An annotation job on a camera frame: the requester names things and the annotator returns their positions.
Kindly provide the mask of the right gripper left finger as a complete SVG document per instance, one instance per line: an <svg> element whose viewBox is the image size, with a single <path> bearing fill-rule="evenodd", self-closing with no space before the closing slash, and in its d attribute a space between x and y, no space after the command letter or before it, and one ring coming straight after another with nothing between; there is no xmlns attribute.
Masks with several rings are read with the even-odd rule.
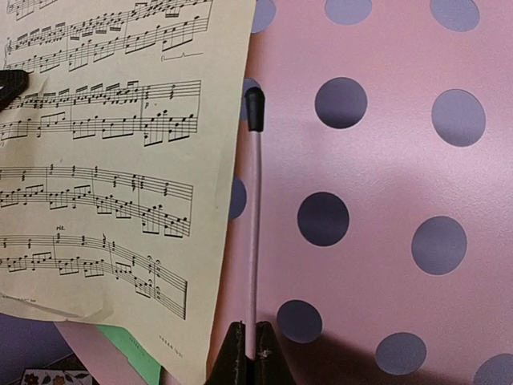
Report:
<svg viewBox="0 0 513 385"><path fill-rule="evenodd" d="M205 385L245 385L247 383L245 355L245 324L232 322L222 342L212 372Z"/></svg>

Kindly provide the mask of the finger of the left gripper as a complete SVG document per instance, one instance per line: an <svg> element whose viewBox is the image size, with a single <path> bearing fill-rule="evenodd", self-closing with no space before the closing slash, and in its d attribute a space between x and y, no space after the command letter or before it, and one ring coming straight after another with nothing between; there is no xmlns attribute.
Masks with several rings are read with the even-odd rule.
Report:
<svg viewBox="0 0 513 385"><path fill-rule="evenodd" d="M0 110L20 96L29 87L29 74L24 70L0 70Z"/></svg>

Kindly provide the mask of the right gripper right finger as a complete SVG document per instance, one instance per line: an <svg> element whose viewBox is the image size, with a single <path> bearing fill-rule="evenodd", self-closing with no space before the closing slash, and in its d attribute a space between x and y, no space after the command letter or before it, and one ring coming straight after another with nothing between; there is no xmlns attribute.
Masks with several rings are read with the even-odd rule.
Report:
<svg viewBox="0 0 513 385"><path fill-rule="evenodd" d="M296 385L273 326L267 321L256 324L255 384Z"/></svg>

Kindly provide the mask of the green sheet music page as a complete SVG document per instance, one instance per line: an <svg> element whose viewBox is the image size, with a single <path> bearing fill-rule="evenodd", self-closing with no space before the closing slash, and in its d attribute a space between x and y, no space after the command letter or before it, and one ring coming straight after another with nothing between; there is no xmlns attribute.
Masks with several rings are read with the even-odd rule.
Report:
<svg viewBox="0 0 513 385"><path fill-rule="evenodd" d="M122 327L97 326L97 329L120 351L139 376L151 385L160 384L160 364Z"/></svg>

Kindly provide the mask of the yellow paper sheet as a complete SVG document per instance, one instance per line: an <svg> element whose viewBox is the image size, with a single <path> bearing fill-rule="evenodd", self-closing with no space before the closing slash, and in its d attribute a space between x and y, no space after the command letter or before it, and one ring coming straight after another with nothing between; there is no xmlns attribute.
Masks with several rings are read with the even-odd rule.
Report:
<svg viewBox="0 0 513 385"><path fill-rule="evenodd" d="M253 1L4 1L1 311L120 326L202 384Z"/></svg>

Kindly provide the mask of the pink perforated music stand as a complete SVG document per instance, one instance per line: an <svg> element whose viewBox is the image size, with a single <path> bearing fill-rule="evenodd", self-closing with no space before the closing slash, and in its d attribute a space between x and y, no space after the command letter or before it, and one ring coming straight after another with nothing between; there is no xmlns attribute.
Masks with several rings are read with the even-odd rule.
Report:
<svg viewBox="0 0 513 385"><path fill-rule="evenodd" d="M257 316L299 384L512 381L512 4L259 1Z"/></svg>

